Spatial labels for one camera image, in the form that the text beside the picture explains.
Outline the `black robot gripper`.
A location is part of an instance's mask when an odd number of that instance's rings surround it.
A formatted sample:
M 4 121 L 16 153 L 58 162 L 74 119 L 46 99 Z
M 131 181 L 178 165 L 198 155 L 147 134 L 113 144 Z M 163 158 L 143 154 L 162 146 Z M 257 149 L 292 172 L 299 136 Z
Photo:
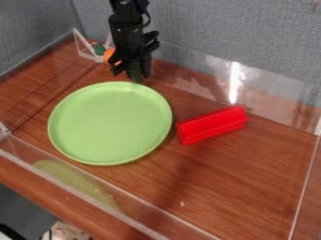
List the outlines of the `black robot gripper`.
M 151 53 L 159 47 L 159 32 L 145 32 L 150 23 L 141 14 L 113 14 L 109 19 L 115 46 L 109 58 L 110 72 L 117 76 L 127 68 L 127 76 L 135 83 L 151 75 Z

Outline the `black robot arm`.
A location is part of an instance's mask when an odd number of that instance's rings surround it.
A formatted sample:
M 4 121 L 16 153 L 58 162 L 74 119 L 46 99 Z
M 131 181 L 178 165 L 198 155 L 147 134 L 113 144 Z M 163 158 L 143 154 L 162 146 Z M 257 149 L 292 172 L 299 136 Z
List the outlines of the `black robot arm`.
M 151 75 L 151 53 L 159 48 L 159 32 L 143 32 L 151 24 L 143 16 L 151 17 L 149 0 L 110 0 L 113 14 L 109 18 L 115 52 L 110 57 L 111 74 L 125 72 L 141 83 Z

